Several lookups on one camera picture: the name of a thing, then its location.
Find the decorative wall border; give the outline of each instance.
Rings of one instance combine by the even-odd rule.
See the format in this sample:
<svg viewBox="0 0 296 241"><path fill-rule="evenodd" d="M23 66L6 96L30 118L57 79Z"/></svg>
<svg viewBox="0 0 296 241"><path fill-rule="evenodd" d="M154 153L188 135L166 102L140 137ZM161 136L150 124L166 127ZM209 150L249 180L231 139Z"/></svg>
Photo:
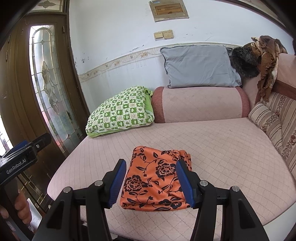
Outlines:
<svg viewBox="0 0 296 241"><path fill-rule="evenodd" d="M224 47L229 47L229 48L240 47L240 45L233 45L233 44L197 42L197 43L172 44L172 45L165 45L165 46L150 48L150 49L141 50L138 52L127 54L125 56L122 56L117 59L111 60L107 63L104 63L104 64L84 73L84 74L80 74L78 76L79 81L82 83L82 82L85 82L91 78L94 78L104 72L124 66L126 64L130 64L130 63L134 63L134 62L137 62L140 60L161 56L160 49L163 47L188 46L188 45L218 45L218 46L224 46Z"/></svg>

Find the human hand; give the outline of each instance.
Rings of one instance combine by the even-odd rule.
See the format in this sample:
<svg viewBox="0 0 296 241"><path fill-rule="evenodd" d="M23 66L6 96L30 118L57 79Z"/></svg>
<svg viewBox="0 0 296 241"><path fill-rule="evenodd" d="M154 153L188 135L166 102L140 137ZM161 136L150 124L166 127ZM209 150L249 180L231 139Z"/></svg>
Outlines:
<svg viewBox="0 0 296 241"><path fill-rule="evenodd" d="M25 197L25 194L21 190L19 190L19 195L15 199L15 209L18 211L17 215L24 224L29 224L32 221L29 203ZM0 214L3 219L7 219L9 216L7 210L2 206L0 206Z"/></svg>

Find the glass door panel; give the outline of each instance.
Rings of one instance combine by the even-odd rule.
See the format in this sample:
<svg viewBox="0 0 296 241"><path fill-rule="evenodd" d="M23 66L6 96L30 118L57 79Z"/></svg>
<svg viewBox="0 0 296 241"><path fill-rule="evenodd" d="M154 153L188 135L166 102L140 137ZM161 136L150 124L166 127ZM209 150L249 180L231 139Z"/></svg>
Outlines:
<svg viewBox="0 0 296 241"><path fill-rule="evenodd" d="M61 151L68 155L80 143L82 133L63 86L54 31L54 25L31 27L30 69L43 118Z"/></svg>

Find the folded fabric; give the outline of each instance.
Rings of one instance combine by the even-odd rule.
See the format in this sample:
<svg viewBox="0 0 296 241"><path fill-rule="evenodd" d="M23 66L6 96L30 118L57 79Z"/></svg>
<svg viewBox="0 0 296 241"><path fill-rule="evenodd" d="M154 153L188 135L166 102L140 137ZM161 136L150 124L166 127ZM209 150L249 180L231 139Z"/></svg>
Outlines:
<svg viewBox="0 0 296 241"><path fill-rule="evenodd" d="M172 211L190 207L176 174L176 163L180 159L191 171L191 157L184 150L136 147L123 185L121 207L137 211Z"/></svg>

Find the diamond quilted pattern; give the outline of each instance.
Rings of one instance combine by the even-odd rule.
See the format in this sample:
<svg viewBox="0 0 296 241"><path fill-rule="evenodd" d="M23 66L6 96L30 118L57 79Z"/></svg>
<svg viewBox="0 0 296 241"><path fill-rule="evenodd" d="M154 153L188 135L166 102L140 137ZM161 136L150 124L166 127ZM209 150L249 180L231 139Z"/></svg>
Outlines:
<svg viewBox="0 0 296 241"><path fill-rule="evenodd" d="M84 188L114 168L129 163L139 145L159 150L186 150L192 169L220 188L238 185L263 224L296 201L294 179L269 138L247 118L152 124L98 138L85 138L60 166L48 186L55 199L66 186ZM197 210L170 212L106 210L110 231L142 241L190 240ZM81 217L86 220L85 207ZM217 208L214 240L220 240L222 207Z"/></svg>

